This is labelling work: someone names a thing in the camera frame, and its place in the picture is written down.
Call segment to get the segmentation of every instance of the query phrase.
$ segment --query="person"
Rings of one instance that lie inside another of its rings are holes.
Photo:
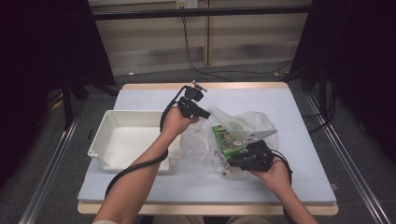
[[[196,117],[191,119],[182,117],[178,106],[173,106],[166,115],[163,131],[131,165],[161,157],[175,138],[183,133],[189,125],[197,122],[198,119]],[[93,223],[133,223],[149,196],[159,167],[160,163],[158,162],[120,178],[107,194]],[[275,194],[296,223],[317,223],[291,188],[286,166],[281,160],[275,160],[272,168],[266,173],[254,171],[251,173],[257,176]]]

